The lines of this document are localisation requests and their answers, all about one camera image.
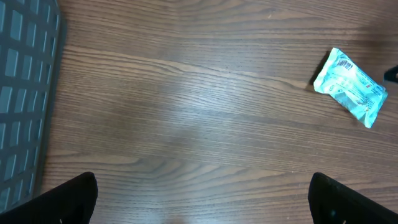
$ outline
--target brown wooden surface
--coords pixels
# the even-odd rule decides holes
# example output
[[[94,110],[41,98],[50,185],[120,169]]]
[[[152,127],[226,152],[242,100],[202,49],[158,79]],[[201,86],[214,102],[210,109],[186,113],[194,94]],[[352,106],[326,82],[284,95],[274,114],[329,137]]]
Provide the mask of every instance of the brown wooden surface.
[[[62,0],[43,191],[96,174],[92,223],[311,223],[323,172],[398,212],[398,88],[372,129],[308,84],[332,47],[375,81],[398,3]]]

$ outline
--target barcode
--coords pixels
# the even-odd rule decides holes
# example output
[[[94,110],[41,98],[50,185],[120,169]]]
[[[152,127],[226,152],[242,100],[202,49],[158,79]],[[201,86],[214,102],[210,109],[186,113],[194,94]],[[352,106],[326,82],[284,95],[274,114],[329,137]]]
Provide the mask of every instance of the barcode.
[[[340,60],[337,66],[344,66],[347,70],[350,70],[353,67],[353,65],[347,60]]]

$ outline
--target small plastic bag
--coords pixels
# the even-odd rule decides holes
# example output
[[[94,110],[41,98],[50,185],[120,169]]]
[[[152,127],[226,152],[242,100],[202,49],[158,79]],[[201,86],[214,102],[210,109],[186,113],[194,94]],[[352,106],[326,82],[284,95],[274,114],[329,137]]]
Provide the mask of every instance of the small plastic bag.
[[[365,74],[341,50],[333,48],[314,82],[319,93],[329,94],[370,128],[376,120],[387,91]]]

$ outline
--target snack wrapper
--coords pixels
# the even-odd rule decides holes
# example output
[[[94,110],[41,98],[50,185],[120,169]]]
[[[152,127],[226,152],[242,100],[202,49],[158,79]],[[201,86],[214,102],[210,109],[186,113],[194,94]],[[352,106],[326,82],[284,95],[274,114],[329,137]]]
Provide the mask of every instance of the snack wrapper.
[[[383,86],[336,48],[330,52],[313,85],[315,91],[329,94],[367,128],[373,125],[388,95]]]

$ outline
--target laundry basket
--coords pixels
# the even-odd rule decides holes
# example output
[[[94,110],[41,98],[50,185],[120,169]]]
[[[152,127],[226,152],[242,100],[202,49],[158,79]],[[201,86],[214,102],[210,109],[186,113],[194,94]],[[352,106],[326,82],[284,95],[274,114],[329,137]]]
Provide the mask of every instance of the laundry basket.
[[[0,213],[40,192],[65,36],[56,0],[0,0]]]

